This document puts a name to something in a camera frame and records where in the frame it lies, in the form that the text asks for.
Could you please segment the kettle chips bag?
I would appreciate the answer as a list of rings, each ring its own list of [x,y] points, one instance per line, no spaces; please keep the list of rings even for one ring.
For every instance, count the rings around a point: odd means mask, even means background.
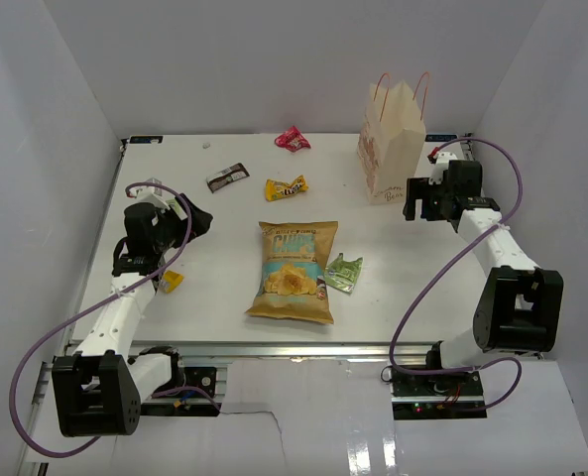
[[[334,322],[324,272],[338,230],[336,221],[259,224],[261,281],[251,316]]]

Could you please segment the brown chocolate bar wrapper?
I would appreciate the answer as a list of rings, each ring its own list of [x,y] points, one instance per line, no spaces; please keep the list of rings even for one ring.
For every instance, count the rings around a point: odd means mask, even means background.
[[[245,166],[241,163],[234,164],[206,178],[208,189],[214,193],[217,190],[241,179],[250,176]]]

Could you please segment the green snack packet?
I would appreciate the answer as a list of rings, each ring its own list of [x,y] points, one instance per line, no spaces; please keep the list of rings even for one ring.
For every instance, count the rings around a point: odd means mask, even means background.
[[[345,294],[351,295],[363,267],[363,258],[348,261],[342,253],[327,265],[324,273],[326,283]]]

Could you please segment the small yellow snack packet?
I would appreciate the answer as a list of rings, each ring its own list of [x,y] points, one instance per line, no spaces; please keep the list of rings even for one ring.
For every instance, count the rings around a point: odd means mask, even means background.
[[[164,294],[172,293],[183,282],[184,276],[180,273],[166,270],[159,280],[158,290]]]

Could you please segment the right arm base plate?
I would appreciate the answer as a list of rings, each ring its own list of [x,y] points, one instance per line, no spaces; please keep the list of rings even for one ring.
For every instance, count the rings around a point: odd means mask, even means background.
[[[395,421],[487,417],[478,372],[417,376],[387,367],[381,379],[390,388]]]

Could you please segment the yellow candy packet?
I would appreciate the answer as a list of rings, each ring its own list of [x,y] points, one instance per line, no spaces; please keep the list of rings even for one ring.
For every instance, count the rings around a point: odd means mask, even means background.
[[[265,199],[268,202],[273,202],[293,197],[307,190],[308,185],[304,176],[298,176],[292,182],[267,179],[265,184]]]

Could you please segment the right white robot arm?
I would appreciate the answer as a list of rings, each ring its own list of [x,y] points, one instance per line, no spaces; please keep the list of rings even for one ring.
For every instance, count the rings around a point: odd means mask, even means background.
[[[482,166],[440,152],[427,178],[411,178],[404,216],[446,221],[480,263],[486,284],[472,324],[426,355],[425,386],[444,396],[460,382],[457,368],[479,367],[498,353],[526,355],[550,351],[556,340],[564,281],[541,268],[501,224],[497,202],[482,194]]]

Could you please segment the red candy packet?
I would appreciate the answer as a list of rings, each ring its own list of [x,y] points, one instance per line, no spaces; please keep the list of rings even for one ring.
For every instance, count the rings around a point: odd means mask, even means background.
[[[277,147],[286,149],[292,153],[301,149],[311,148],[310,143],[296,126],[289,127],[288,130],[275,139],[274,143]]]

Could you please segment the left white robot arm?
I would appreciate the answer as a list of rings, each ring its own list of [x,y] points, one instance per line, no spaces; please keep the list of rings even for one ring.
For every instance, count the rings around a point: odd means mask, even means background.
[[[125,236],[113,251],[111,301],[72,355],[58,357],[52,369],[59,429],[65,437],[129,435],[141,405],[156,392],[179,393],[185,371],[169,345],[129,355],[145,310],[158,293],[165,256],[204,235],[210,213],[184,194],[164,199],[152,188],[139,190],[124,210]]]

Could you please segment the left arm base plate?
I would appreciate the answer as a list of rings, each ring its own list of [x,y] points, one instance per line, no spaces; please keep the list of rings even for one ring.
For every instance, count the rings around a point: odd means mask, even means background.
[[[216,399],[216,367],[182,367],[178,377],[156,389],[165,392],[161,397],[148,398],[142,403],[141,413],[146,417],[217,417],[219,410],[210,399]]]

